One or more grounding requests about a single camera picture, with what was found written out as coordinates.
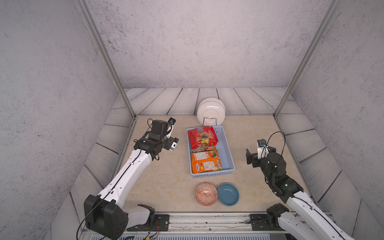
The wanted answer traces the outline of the light blue plastic basket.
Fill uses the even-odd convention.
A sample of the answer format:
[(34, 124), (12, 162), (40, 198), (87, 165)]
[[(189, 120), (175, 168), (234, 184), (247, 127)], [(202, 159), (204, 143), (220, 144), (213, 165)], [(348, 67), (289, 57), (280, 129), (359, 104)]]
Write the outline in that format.
[(236, 169), (223, 126), (190, 128), (187, 136), (194, 178), (227, 175)]

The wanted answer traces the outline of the red candy bag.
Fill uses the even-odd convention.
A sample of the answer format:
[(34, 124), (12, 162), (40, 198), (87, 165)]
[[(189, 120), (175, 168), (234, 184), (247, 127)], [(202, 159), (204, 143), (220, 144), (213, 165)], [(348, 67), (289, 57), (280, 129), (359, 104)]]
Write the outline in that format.
[(218, 144), (219, 139), (213, 127), (199, 127), (187, 131), (191, 150), (206, 149)]

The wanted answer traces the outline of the orange Fox's candy bag back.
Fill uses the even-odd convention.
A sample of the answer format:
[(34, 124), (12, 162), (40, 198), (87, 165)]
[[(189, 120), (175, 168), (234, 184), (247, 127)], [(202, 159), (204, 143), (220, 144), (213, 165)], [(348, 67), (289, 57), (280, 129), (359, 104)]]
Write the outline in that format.
[(191, 153), (192, 173), (206, 173), (221, 171), (223, 169), (217, 150)]

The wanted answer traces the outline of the teal candy bag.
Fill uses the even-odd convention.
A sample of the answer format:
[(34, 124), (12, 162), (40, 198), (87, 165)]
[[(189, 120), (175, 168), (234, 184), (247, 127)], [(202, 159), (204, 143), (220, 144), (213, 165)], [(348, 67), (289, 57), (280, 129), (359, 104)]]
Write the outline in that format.
[(190, 150), (191, 153), (199, 153), (199, 152), (206, 152), (206, 151), (213, 151), (216, 149), (216, 146), (210, 146), (207, 148), (201, 148), (201, 149), (195, 149), (195, 150)]

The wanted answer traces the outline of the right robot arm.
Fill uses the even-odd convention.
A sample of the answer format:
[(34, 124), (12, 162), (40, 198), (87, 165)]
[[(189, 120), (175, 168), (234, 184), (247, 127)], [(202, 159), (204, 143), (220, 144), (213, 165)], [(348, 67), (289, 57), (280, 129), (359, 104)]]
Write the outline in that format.
[(268, 208), (263, 220), (271, 230), (284, 230), (297, 240), (351, 240), (309, 197), (286, 171), (286, 162), (275, 148), (258, 148), (257, 153), (246, 150), (247, 164), (260, 168), (266, 184), (283, 204)]

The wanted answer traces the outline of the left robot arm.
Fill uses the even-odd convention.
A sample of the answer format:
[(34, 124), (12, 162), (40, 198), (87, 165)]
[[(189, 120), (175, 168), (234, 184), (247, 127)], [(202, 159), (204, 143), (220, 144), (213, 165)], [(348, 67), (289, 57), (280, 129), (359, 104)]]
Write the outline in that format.
[(172, 138), (176, 120), (153, 120), (138, 140), (124, 166), (97, 196), (89, 195), (84, 202), (85, 219), (81, 222), (91, 231), (105, 238), (117, 240), (130, 228), (151, 231), (155, 226), (155, 209), (137, 205), (123, 211), (125, 200), (146, 167), (165, 149), (173, 151), (179, 140)]

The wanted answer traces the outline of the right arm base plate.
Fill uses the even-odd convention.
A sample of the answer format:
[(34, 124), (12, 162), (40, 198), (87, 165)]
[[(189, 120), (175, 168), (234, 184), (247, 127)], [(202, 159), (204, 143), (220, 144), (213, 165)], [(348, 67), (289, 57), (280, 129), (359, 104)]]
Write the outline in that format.
[(267, 214), (250, 214), (250, 225), (253, 231), (271, 230)]

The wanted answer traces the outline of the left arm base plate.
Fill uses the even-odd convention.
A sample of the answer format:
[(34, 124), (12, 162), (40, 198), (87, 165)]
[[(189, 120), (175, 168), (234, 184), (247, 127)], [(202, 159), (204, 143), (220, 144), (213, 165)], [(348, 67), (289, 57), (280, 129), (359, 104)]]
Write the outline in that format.
[(152, 214), (149, 216), (147, 222), (143, 225), (136, 225), (127, 228), (128, 232), (149, 232), (160, 231), (167, 232), (169, 230), (170, 215)]

